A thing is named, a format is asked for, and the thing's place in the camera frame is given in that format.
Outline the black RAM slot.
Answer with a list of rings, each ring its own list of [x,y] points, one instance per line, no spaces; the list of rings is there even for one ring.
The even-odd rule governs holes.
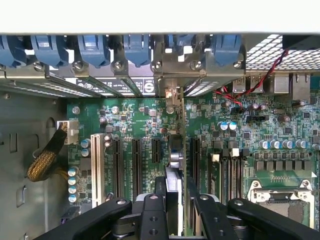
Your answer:
[[[209,154],[209,190],[212,195],[219,195],[220,183],[220,155],[216,153]]]
[[[229,156],[229,150],[227,148],[223,149],[221,158],[221,196],[223,204],[226,204],[229,198]]]
[[[230,152],[230,199],[238,197],[238,160],[240,156],[239,148],[232,148]]]

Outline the long black expansion slot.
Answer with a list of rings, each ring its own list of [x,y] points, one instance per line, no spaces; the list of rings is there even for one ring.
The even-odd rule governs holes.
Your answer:
[[[115,138],[112,145],[113,160],[113,183],[115,197],[124,195],[124,157],[123,141],[121,138]]]
[[[197,137],[190,140],[190,158],[192,161],[192,178],[197,188],[200,188],[200,160],[201,160],[201,143]]]
[[[133,200],[135,201],[137,196],[143,191],[143,152],[142,152],[142,140],[140,138],[133,138],[131,140],[132,148],[132,192]]]

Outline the short black expansion slot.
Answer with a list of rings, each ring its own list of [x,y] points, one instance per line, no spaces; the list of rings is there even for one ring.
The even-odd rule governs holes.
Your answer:
[[[160,163],[161,162],[161,138],[155,137],[151,140],[151,151],[152,151],[152,162]]]

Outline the white PCI expansion slot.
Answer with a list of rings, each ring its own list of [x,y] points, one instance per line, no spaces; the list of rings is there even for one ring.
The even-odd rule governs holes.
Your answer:
[[[90,140],[92,208],[95,208],[105,202],[104,134],[92,134]]]

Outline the metal CPU socket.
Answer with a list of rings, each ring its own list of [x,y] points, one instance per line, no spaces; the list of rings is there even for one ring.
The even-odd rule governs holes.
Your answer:
[[[252,203],[314,230],[319,229],[316,193],[311,182],[307,179],[303,179],[297,186],[282,188],[262,186],[260,181],[253,180],[246,198]]]

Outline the purple board connector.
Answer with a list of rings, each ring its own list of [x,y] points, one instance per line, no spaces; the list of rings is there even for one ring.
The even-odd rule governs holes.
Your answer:
[[[80,215],[79,206],[71,206],[60,218],[60,224],[65,224],[67,221]]]

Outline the green motherboard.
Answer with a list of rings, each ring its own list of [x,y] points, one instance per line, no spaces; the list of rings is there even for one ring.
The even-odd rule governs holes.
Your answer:
[[[222,150],[229,150],[228,201],[231,195],[231,149],[239,148],[237,198],[254,180],[268,188],[295,187],[304,179],[315,190],[320,230],[320,91],[293,108],[271,95],[254,92],[237,106],[219,94],[208,93],[184,101],[186,175],[193,179],[190,143],[200,139],[199,176],[204,194],[209,189],[209,156],[219,154],[219,195],[222,202]],[[79,142],[68,147],[68,200],[81,212],[92,208],[92,134],[104,134],[105,199],[115,197],[113,141],[122,139],[124,195],[133,200],[132,139],[142,145],[142,193],[155,190],[156,178],[165,176],[167,136],[176,127],[176,116],[166,112],[160,98],[110,98],[71,100],[67,116],[78,120]],[[161,138],[161,161],[152,162],[152,138]]]

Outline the white power connector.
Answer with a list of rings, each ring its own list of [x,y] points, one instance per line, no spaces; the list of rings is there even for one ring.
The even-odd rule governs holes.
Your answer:
[[[57,121],[57,129],[62,127],[66,132],[65,145],[75,145],[79,142],[79,121],[78,120],[60,120]]]

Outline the black white rating label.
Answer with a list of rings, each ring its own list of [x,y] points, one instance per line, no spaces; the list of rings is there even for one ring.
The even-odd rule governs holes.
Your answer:
[[[108,85],[110,88],[113,88],[115,91],[119,92],[123,96],[134,96],[134,93],[120,79],[116,79],[115,77],[109,77],[109,78],[100,77],[98,78],[98,80],[103,84]],[[154,79],[152,77],[143,77],[143,78],[134,77],[132,80],[143,96],[155,96],[155,85],[154,85]],[[91,83],[88,83],[84,80],[80,80],[75,77],[68,77],[66,78],[66,81],[72,84],[76,84],[90,91],[94,91],[96,93],[102,94],[104,96],[108,96],[108,97],[113,96],[112,93],[99,89],[98,87],[93,86]]]

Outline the vented metal slot cover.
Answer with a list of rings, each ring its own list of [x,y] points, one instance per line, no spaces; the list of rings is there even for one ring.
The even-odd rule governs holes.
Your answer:
[[[63,77],[60,77],[56,74],[53,74],[53,73],[49,73],[49,74],[45,74],[45,78],[52,84],[55,84],[57,86],[60,86],[60,87],[66,87],[70,90],[74,90],[74,91],[77,91],[77,92],[81,92],[83,94],[87,94],[87,95],[90,95],[94,98],[103,98],[104,96],[100,93],[97,93],[93,90],[89,90],[87,88],[84,88],[84,87],[81,87],[81,86],[78,86],[76,84],[73,84],[71,82],[68,82],[66,81],[65,78]]]
[[[50,97],[60,97],[60,98],[66,98],[67,96],[57,90],[45,88],[45,87],[40,87],[32,84],[27,84],[27,83],[22,83],[22,82],[15,82],[15,81],[10,81],[10,82],[0,82],[0,88],[8,88],[11,90],[17,90],[21,91],[22,93],[25,94],[40,94],[40,95],[45,95],[45,96],[50,96]]]
[[[207,92],[212,92],[217,88],[218,81],[202,81],[196,86],[192,86],[190,89],[186,90],[184,93],[185,97],[198,97],[206,94]]]

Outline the silver rear USB port block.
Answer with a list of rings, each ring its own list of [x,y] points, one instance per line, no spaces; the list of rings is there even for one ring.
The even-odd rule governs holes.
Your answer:
[[[238,78],[232,82],[232,93],[244,93],[257,85],[262,79],[263,75],[248,75]]]

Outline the grey metal PC case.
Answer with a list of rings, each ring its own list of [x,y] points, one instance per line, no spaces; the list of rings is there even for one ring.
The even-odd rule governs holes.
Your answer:
[[[42,94],[22,93],[19,90],[0,88],[0,240],[35,240],[35,238],[61,225],[61,217],[72,207],[69,202],[68,148],[64,141],[67,133],[57,128],[57,121],[71,120],[67,115],[68,103],[82,99],[165,99],[158,93],[158,78],[154,62],[161,61],[163,54],[176,53],[180,62],[186,54],[200,54],[205,61],[206,75],[202,81],[218,82],[216,89],[206,94],[218,94],[237,106],[258,92],[274,95],[275,75],[304,73],[310,75],[312,92],[320,91],[320,48],[316,50],[283,49],[281,34],[248,37],[241,33],[190,33],[149,34],[151,63],[136,67],[125,58],[124,35],[132,33],[95,33],[106,35],[110,51],[110,64],[95,68],[85,62],[79,50],[78,36],[85,34],[31,34],[14,35],[25,48],[26,66],[11,68],[0,64],[0,83],[16,82],[63,92],[67,97],[51,97]],[[232,64],[219,65],[212,52],[214,35],[241,35],[242,44],[237,61],[242,68]],[[54,68],[44,64],[44,71],[36,71],[33,63],[40,62],[35,56],[31,36],[64,36],[68,52],[68,65]],[[82,61],[83,71],[75,71],[73,62]],[[122,70],[115,71],[113,62],[121,61]],[[92,84],[113,96],[92,97],[66,87],[55,85],[46,74],[77,78]],[[263,75],[253,88],[242,93],[232,93],[232,83],[249,75]],[[143,96],[133,78],[153,78],[155,96]],[[116,78],[133,92],[124,96],[98,78]],[[195,225],[195,209],[187,189],[184,190],[185,227],[182,236],[170,236],[167,221],[167,240],[206,240]]]

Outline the silver rear network port block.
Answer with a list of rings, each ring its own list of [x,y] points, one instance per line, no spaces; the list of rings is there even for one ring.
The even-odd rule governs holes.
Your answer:
[[[311,75],[288,73],[274,76],[273,93],[278,101],[309,101]]]

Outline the blue slot retaining clip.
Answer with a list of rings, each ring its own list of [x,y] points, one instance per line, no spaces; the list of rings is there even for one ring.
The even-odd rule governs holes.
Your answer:
[[[86,63],[97,69],[111,63],[109,39],[106,35],[78,35],[77,40],[80,56]]]
[[[137,68],[151,63],[149,34],[126,34],[123,36],[125,58]]]
[[[0,35],[0,65],[21,68],[27,65],[23,42],[16,35]]]
[[[242,45],[240,34],[216,34],[211,40],[215,61],[220,66],[230,65],[237,61]]]
[[[69,64],[69,53],[63,35],[31,35],[31,45],[38,61],[56,69]]]

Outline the black case fan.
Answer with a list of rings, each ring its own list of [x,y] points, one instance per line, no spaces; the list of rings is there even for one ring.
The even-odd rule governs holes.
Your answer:
[[[283,35],[282,48],[294,51],[320,49],[320,35]]]

